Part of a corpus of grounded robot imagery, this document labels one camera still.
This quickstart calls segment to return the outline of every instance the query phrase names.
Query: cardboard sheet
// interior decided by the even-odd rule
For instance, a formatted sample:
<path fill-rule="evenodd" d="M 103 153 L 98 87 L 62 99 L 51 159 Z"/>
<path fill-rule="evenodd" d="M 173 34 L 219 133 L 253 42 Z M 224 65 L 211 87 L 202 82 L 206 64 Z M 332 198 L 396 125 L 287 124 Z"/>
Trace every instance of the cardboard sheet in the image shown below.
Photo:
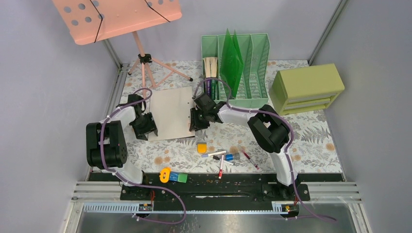
<path fill-rule="evenodd" d="M 190 132 L 190 109 L 193 107 L 192 88 L 182 87 L 153 91 L 150 112 L 158 129 L 158 136 L 149 134 L 148 141 L 193 137 Z"/>

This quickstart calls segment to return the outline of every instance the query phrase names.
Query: pink music stand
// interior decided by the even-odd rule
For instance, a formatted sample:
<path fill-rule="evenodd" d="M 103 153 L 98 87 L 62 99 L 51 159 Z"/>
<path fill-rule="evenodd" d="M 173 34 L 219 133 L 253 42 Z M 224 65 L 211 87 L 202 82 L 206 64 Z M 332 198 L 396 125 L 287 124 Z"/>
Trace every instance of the pink music stand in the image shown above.
<path fill-rule="evenodd" d="M 171 68 L 161 61 L 146 57 L 137 31 L 173 21 L 182 16 L 179 0 L 53 0 L 54 5 L 62 16 L 70 30 L 74 42 L 85 45 L 109 39 L 114 36 L 132 33 L 136 41 L 142 59 L 138 59 L 129 71 L 133 72 L 138 64 L 141 64 L 142 85 L 146 87 L 145 70 L 147 70 L 153 88 L 158 87 L 173 73 L 193 81 L 189 76 Z M 162 16 L 152 10 L 149 6 L 159 12 Z M 149 63 L 153 61 L 169 69 L 171 72 L 160 82 L 153 79 Z"/>

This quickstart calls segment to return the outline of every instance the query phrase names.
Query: table surface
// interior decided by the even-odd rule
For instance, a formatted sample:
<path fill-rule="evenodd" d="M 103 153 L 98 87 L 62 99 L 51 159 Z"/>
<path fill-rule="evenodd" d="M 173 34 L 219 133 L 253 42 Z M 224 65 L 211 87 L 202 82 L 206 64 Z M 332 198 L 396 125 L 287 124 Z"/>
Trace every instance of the table surface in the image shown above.
<path fill-rule="evenodd" d="M 192 86 L 194 91 L 197 83 L 202 80 L 201 61 L 172 61 L 167 65 L 182 71 L 194 81 L 189 82 L 173 74 L 156 90 Z M 266 88 L 272 85 L 277 71 L 306 66 L 308 66 L 306 60 L 269 61 L 266 70 Z M 157 64 L 153 65 L 153 63 L 151 63 L 151 69 L 156 82 L 169 73 L 169 70 Z M 127 95 L 140 87 L 141 70 L 135 69 L 132 75 L 126 78 L 120 102 L 127 102 Z M 298 172 L 342 173 L 323 110 L 287 115 L 285 119 L 292 125 L 295 132 L 290 155 Z M 257 144 L 250 129 L 240 125 L 211 123 L 208 129 L 197 131 L 195 137 L 154 142 L 137 140 L 132 127 L 126 127 L 124 136 L 128 148 L 128 159 L 145 172 L 160 172 L 168 166 L 176 172 L 217 173 L 220 162 L 212 158 L 201 158 L 197 152 L 197 142 L 207 142 L 208 151 L 224 149 L 229 152 L 238 152 L 237 145 L 241 145 L 260 167 L 256 170 L 246 157 L 241 155 L 240 160 L 234 161 L 234 166 L 224 164 L 224 172 L 275 172 L 268 153 Z"/>

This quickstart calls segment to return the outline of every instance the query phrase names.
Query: pen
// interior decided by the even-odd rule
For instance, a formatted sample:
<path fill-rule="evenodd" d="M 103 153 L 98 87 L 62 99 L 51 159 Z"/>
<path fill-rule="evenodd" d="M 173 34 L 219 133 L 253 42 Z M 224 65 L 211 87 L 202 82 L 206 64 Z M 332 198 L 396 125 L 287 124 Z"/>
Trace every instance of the pen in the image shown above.
<path fill-rule="evenodd" d="M 259 167 L 257 164 L 255 164 L 255 162 L 253 162 L 253 160 L 249 157 L 248 154 L 246 154 L 246 152 L 244 150 L 241 150 L 243 152 L 243 154 L 246 156 L 246 158 L 256 167 L 257 170 L 259 170 Z"/>
<path fill-rule="evenodd" d="M 213 158 L 213 159 L 216 159 L 216 160 L 220 160 L 220 158 L 219 158 L 218 156 L 216 156 L 216 155 L 213 155 L 212 158 Z M 229 162 L 229 161 L 227 161 L 227 160 L 224 160 L 223 162 L 224 162 L 224 163 L 227 163 L 227 164 L 230 164 L 230 165 L 235 165 L 234 163 Z"/>
<path fill-rule="evenodd" d="M 202 154 L 202 158 L 206 158 L 212 155 L 219 155 L 219 154 L 226 154 L 225 150 L 222 151 L 218 151 L 218 152 L 213 152 L 213 153 L 209 153 L 209 154 Z"/>
<path fill-rule="evenodd" d="M 222 156 L 221 156 L 221 158 L 220 158 L 220 161 L 221 161 L 221 162 L 220 162 L 219 179 L 222 178 L 222 174 L 223 174 L 222 170 L 223 170 L 224 154 L 222 154 Z"/>

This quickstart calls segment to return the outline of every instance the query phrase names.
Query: light blue wall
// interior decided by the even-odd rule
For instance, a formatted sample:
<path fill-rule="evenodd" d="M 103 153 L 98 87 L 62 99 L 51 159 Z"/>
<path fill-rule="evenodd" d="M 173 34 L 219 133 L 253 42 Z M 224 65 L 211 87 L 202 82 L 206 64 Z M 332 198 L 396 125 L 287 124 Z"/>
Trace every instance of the light blue wall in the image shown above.
<path fill-rule="evenodd" d="M 148 0 L 156 9 L 157 0 Z M 308 59 L 339 0 L 180 0 L 182 18 L 139 31 L 159 60 L 201 60 L 202 35 L 268 33 L 269 59 Z M 123 62 L 138 55 L 133 36 L 111 39 Z"/>
<path fill-rule="evenodd" d="M 411 232 L 412 1 L 352 0 L 315 64 L 345 84 L 326 116 L 374 233 Z"/>
<path fill-rule="evenodd" d="M 0 232 L 56 233 L 116 67 L 101 42 L 74 44 L 51 0 L 1 7 Z"/>

